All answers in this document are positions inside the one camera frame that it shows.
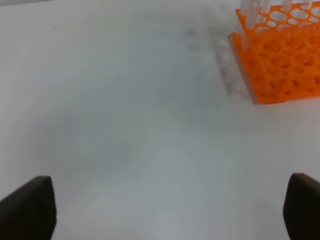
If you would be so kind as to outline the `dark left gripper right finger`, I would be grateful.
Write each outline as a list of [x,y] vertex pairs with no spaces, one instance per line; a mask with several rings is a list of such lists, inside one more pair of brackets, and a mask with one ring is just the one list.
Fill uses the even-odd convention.
[[304,173],[291,175],[283,205],[283,219],[291,240],[320,238],[320,182]]

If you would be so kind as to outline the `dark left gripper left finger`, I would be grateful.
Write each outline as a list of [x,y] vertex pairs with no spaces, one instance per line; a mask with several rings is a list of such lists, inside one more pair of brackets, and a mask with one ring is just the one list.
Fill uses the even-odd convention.
[[51,240],[57,224],[52,178],[37,176],[0,201],[2,240]]

